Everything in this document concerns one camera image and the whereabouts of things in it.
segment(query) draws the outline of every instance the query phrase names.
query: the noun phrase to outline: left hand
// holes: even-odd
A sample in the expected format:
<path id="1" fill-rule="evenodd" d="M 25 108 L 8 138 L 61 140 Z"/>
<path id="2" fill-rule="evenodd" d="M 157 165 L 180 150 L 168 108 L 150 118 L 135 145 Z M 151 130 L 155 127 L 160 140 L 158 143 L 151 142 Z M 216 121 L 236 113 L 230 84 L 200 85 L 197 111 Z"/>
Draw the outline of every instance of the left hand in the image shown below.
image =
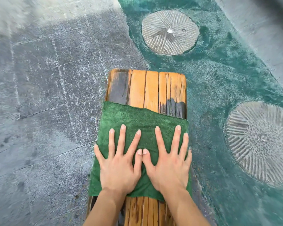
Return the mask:
<path id="1" fill-rule="evenodd" d="M 109 154 L 105 159 L 99 150 L 98 145 L 94 145 L 94 153 L 100 164 L 100 181 L 102 189 L 109 189 L 121 194 L 132 192 L 142 175 L 142 150 L 135 150 L 141 137 L 138 130 L 124 155 L 126 126 L 122 125 L 119 134 L 117 151 L 115 153 L 114 129 L 109 131 Z M 135 164 L 132 166 L 132 159 L 135 154 Z"/>

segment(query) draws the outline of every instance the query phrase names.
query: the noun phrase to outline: microfiber towel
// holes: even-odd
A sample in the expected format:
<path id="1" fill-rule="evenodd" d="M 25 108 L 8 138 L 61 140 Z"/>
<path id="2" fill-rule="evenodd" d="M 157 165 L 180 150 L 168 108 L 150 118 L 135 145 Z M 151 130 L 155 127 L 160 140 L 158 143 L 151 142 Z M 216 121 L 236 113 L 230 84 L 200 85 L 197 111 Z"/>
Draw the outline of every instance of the microfiber towel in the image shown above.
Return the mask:
<path id="1" fill-rule="evenodd" d="M 104 102 L 97 144 L 105 159 L 108 158 L 109 130 L 111 128 L 115 130 L 115 148 L 117 148 L 120 127 L 122 124 L 126 125 L 124 154 L 127 152 L 135 136 L 135 133 L 138 129 L 140 129 L 141 138 L 137 149 L 148 149 L 151 154 L 151 161 L 153 165 L 156 165 L 158 161 L 158 147 L 155 137 L 155 127 L 160 127 L 165 147 L 168 153 L 171 150 L 175 127 L 177 125 L 181 125 L 179 149 L 183 141 L 183 134 L 185 132 L 188 132 L 189 129 L 189 122 L 185 119 L 159 114 L 145 108 L 136 108 L 129 105 L 121 105 L 113 102 Z M 89 196 L 98 196 L 98 194 L 102 190 L 102 187 L 100 183 L 100 165 L 96 158 L 94 159 L 94 164 L 90 177 L 91 180 L 89 186 Z M 192 196 L 190 174 L 187 190 Z M 155 190 L 155 188 L 153 187 L 149 177 L 147 176 L 144 164 L 142 164 L 140 180 L 138 181 L 135 189 L 127 196 L 147 196 L 161 201 L 164 200 L 162 194 Z"/>

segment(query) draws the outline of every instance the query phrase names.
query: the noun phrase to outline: right hand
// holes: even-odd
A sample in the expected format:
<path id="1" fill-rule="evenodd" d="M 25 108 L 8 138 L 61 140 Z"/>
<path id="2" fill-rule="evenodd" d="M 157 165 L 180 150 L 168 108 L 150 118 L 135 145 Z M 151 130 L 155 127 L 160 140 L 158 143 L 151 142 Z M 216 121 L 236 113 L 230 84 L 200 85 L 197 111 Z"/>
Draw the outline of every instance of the right hand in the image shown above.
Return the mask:
<path id="1" fill-rule="evenodd" d="M 178 154 L 181 126 L 175 128 L 171 151 L 168 154 L 162 139 L 160 128 L 155 128 L 155 136 L 158 146 L 158 162 L 154 166 L 151 162 L 150 152 L 143 149 L 142 161 L 146 167 L 147 175 L 151 180 L 154 188 L 164 195 L 167 189 L 183 187 L 186 189 L 189 180 L 189 169 L 192 162 L 192 152 L 189 150 L 188 156 L 185 158 L 189 144 L 189 135 L 183 135 L 183 142 Z"/>

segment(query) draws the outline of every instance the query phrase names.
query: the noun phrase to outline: circular stone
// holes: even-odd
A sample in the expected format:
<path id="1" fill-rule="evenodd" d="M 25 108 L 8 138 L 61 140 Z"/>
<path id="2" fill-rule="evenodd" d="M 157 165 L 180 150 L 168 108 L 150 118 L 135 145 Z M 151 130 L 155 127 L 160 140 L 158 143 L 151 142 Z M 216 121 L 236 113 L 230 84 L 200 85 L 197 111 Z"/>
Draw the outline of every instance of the circular stone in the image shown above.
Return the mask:
<path id="1" fill-rule="evenodd" d="M 283 109 L 264 102 L 245 102 L 225 125 L 228 145 L 239 165 L 270 185 L 283 183 Z"/>
<path id="2" fill-rule="evenodd" d="M 199 29 L 187 15 L 175 10 L 162 10 L 146 16 L 141 33 L 147 46 L 155 53 L 178 55 L 194 46 Z"/>

